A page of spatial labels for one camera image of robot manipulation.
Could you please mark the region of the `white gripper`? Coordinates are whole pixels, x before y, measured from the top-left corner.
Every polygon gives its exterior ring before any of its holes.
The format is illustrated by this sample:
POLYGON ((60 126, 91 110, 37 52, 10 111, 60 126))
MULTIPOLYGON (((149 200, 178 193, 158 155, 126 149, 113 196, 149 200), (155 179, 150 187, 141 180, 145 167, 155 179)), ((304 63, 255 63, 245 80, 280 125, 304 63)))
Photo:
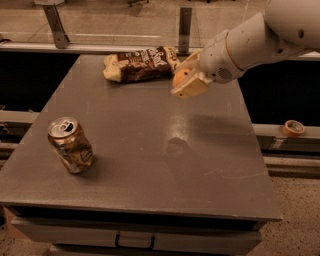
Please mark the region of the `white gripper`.
POLYGON ((216 35, 208 41, 202 52, 196 50, 177 66, 176 72, 182 69, 191 72, 177 87, 173 86, 172 95, 180 99, 194 97, 206 92, 212 80, 225 84, 244 74, 229 55, 227 36, 228 30, 216 35))

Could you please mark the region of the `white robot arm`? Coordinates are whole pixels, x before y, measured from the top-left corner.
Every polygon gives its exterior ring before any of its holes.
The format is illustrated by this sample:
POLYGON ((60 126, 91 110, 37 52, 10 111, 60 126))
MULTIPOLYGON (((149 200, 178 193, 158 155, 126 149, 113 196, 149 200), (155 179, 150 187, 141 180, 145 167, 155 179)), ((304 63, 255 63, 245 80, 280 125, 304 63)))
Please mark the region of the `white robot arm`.
POLYGON ((171 93, 199 95, 256 66, 320 49, 320 0, 266 0, 265 10, 211 38, 178 66, 171 93))

